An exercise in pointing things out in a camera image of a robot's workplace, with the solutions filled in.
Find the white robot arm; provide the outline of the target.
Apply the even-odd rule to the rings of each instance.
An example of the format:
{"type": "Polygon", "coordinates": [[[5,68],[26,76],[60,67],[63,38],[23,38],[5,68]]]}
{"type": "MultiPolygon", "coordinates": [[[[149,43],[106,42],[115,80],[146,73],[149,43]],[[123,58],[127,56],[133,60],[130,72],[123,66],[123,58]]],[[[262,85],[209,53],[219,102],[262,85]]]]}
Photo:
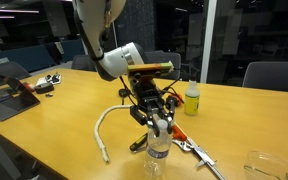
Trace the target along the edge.
{"type": "Polygon", "coordinates": [[[99,76],[113,81],[127,75],[137,103],[130,106],[130,114],[141,125],[153,129],[156,136],[161,128],[153,119],[156,114],[166,123],[167,132],[172,133],[174,109],[166,105],[154,78],[167,75],[174,70],[171,62],[147,63],[143,49],[130,42],[109,52],[103,43],[109,37],[112,22],[121,14],[126,0],[72,0],[77,30],[94,62],[99,76]]]}

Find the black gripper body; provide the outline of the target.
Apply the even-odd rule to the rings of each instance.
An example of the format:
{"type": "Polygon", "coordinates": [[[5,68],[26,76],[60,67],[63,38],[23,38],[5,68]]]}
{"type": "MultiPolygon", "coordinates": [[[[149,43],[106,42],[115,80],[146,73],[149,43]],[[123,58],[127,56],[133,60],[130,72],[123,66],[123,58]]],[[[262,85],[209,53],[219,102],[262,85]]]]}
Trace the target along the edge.
{"type": "Polygon", "coordinates": [[[140,125],[147,125],[146,112],[149,108],[156,108],[158,113],[158,109],[163,107],[174,121],[175,102],[169,97],[163,99],[166,90],[160,90],[152,79],[132,79],[130,85],[137,100],[137,103],[130,107],[130,114],[140,125]]]}

